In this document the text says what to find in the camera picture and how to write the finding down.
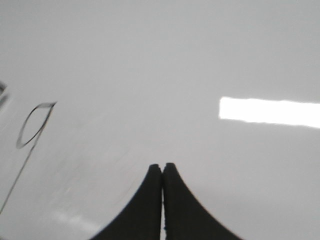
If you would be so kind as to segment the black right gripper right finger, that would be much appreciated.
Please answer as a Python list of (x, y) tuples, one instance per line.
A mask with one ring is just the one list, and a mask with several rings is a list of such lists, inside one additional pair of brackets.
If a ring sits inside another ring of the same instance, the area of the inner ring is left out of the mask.
[(239, 240), (200, 204), (174, 163), (163, 173), (165, 231), (168, 240)]

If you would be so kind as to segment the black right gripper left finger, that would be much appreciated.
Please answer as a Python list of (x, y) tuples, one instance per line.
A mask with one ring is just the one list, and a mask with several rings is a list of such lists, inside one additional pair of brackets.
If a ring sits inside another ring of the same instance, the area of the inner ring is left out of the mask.
[(149, 166), (125, 208), (93, 240), (159, 240), (162, 218), (162, 171)]

